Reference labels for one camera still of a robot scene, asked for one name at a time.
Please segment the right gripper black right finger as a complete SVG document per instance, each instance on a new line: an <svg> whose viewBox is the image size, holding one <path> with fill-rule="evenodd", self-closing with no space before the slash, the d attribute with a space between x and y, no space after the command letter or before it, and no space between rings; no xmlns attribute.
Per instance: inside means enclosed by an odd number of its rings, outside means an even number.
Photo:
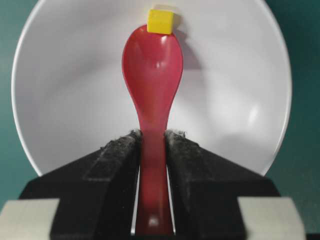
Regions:
<svg viewBox="0 0 320 240"><path fill-rule="evenodd" d="M293 200L267 177L164 134L176 234L191 240L305 240Z"/></svg>

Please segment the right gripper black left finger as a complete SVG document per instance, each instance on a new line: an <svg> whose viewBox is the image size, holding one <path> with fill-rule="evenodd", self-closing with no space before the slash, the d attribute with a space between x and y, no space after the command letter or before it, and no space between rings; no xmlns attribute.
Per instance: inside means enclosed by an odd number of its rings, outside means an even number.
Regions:
<svg viewBox="0 0 320 240"><path fill-rule="evenodd" d="M0 213L3 240L128 238L137 188L142 133L30 180Z"/></svg>

